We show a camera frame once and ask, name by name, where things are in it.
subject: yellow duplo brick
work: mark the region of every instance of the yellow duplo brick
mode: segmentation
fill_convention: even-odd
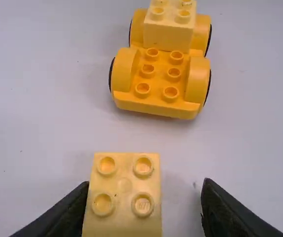
[[[96,153],[83,237],[161,237],[158,154]]]
[[[192,119],[202,109],[210,84],[210,62],[156,48],[122,48],[112,65],[111,91],[120,109]]]
[[[195,20],[195,0],[153,0],[143,22],[143,46],[188,53]]]

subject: gray surface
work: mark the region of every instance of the gray surface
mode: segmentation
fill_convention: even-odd
[[[166,237],[203,236],[205,177],[283,231],[283,1],[199,1],[213,77],[193,122],[123,112],[109,94],[110,62],[147,6],[0,0],[0,237],[88,180],[96,151],[161,154]]]

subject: tire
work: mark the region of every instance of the tire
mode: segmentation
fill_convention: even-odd
[[[207,97],[208,97],[208,95],[209,95],[210,86],[211,86],[211,79],[212,79],[212,71],[210,70],[209,85],[208,85],[208,87],[207,87],[206,97],[205,97],[205,101],[204,101],[204,105],[203,105],[203,106],[205,106],[205,103],[206,103]]]
[[[209,39],[207,41],[207,46],[206,46],[206,51],[204,57],[206,57],[207,51],[209,50],[209,46],[211,43],[211,38],[212,38],[212,25],[210,26],[210,34],[209,34]]]
[[[112,90],[111,90],[111,78],[112,78],[112,70],[113,70],[114,60],[115,60],[115,57],[113,58],[113,60],[111,62],[110,71],[108,73],[108,87],[109,87],[111,93],[112,93]]]

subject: toy car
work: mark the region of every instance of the toy car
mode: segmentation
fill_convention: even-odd
[[[137,9],[129,48],[112,60],[109,88],[120,109],[193,119],[211,83],[205,58],[211,19],[196,13],[194,0],[152,0]]]

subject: lego stud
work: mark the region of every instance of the lego stud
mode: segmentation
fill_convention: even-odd
[[[98,194],[93,198],[91,208],[97,216],[107,217],[112,214],[115,209],[114,200],[109,194]]]
[[[155,75],[155,67],[151,64],[144,64],[141,67],[141,76],[144,78],[151,78]]]
[[[193,5],[193,0],[179,0],[180,8],[182,9],[190,9]]]
[[[191,19],[191,12],[188,10],[180,10],[176,16],[176,22],[179,24],[186,24]]]
[[[169,61],[173,65],[180,65],[184,61],[183,53],[180,51],[172,51],[169,56]]]
[[[139,178],[147,178],[153,172],[153,164],[148,157],[139,157],[135,160],[133,171]]]
[[[146,50],[146,58],[150,61],[156,61],[159,58],[159,51],[156,48]]]
[[[165,14],[165,11],[162,7],[153,7],[150,11],[150,18],[154,21],[161,21],[163,19],[163,16]]]
[[[174,86],[168,86],[163,89],[163,99],[169,103],[174,102],[179,96],[179,90]]]
[[[97,166],[98,172],[103,176],[110,176],[116,171],[116,163],[112,157],[103,157]]]
[[[150,94],[150,85],[148,83],[139,83],[135,86],[135,94],[139,98],[146,98]]]
[[[181,71],[178,68],[170,68],[167,71],[167,77],[169,81],[179,81],[181,77]]]
[[[132,199],[132,211],[140,218],[146,218],[151,215],[154,206],[153,198],[148,193],[138,193]]]

